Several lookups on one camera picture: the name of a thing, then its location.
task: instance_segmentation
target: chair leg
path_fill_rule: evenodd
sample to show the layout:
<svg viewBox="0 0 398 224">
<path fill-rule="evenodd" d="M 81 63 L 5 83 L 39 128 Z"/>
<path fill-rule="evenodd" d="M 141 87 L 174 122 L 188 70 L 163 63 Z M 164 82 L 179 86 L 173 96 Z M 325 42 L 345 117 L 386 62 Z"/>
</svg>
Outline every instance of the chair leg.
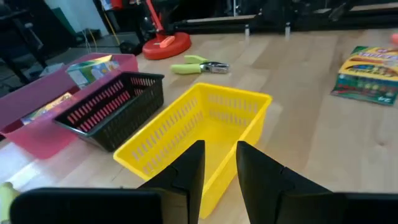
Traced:
<svg viewBox="0 0 398 224">
<path fill-rule="evenodd" d="M 18 68 L 18 66 L 8 57 L 3 57 L 2 58 L 6 65 L 15 73 L 15 75 L 19 78 L 21 83 L 23 84 L 28 84 L 30 81 L 26 76 L 21 72 L 21 70 Z"/>
</svg>

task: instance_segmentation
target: colorful packaging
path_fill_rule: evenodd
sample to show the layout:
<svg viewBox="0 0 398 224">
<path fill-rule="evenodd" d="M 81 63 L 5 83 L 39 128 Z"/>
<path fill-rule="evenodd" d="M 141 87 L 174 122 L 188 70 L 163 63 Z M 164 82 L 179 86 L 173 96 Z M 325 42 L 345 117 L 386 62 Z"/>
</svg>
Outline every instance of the colorful packaging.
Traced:
<svg viewBox="0 0 398 224">
<path fill-rule="evenodd" d="M 111 59 L 112 55 L 108 55 L 77 63 L 69 66 L 67 73 L 79 88 L 82 89 L 95 80 L 104 77 L 106 73 L 119 67 L 119 63 L 111 61 Z"/>
<path fill-rule="evenodd" d="M 29 124 L 30 122 L 34 121 L 40 115 L 46 113 L 47 111 L 51 110 L 53 107 L 59 105 L 60 103 L 64 102 L 65 100 L 69 99 L 72 96 L 70 93 L 65 93 L 64 95 L 58 97 L 57 99 L 53 100 L 50 103 L 47 103 L 45 106 L 41 107 L 40 109 L 36 110 L 35 112 L 21 118 L 21 121 L 24 125 Z"/>
<path fill-rule="evenodd" d="M 398 91 L 398 49 L 356 47 L 341 66 L 332 95 L 393 105 Z"/>
</svg>

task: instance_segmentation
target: pink plastic bin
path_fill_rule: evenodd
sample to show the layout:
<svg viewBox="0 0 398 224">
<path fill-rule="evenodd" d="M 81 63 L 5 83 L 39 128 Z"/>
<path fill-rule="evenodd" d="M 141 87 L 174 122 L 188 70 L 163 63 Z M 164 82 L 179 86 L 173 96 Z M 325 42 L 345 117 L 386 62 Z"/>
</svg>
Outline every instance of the pink plastic bin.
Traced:
<svg viewBox="0 0 398 224">
<path fill-rule="evenodd" d="M 137 60 L 134 55 L 113 54 L 113 59 L 119 62 L 120 67 L 79 91 L 73 80 L 65 72 L 66 69 L 71 64 L 107 55 L 109 54 L 94 53 L 85 55 L 65 65 L 55 73 L 0 98 L 0 105 L 2 105 L 0 133 L 39 159 L 47 159 L 61 151 L 74 141 L 77 136 L 55 124 L 52 121 L 54 117 L 97 90 L 121 72 L 138 71 Z M 69 100 L 64 101 L 27 125 L 23 125 L 20 122 L 21 118 L 27 114 L 41 108 L 66 92 L 73 94 Z"/>
</svg>

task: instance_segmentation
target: crayon box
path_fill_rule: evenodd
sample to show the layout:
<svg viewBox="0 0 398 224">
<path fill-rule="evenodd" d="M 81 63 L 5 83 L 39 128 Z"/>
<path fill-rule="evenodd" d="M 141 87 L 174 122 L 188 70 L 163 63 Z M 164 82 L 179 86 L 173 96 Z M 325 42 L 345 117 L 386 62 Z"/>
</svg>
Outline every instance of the crayon box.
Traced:
<svg viewBox="0 0 398 224">
<path fill-rule="evenodd" d="M 341 66 L 332 95 L 393 105 L 398 91 L 398 49 L 356 47 Z"/>
</svg>

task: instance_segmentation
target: black plastic basket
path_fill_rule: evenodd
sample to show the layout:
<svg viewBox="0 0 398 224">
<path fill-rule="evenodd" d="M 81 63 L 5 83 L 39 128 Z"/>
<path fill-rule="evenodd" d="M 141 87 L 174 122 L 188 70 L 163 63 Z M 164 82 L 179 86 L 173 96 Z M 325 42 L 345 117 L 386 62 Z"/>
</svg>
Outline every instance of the black plastic basket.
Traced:
<svg viewBox="0 0 398 224">
<path fill-rule="evenodd" d="M 113 152 L 163 105 L 163 78 L 121 73 L 54 120 L 83 140 Z"/>
</svg>

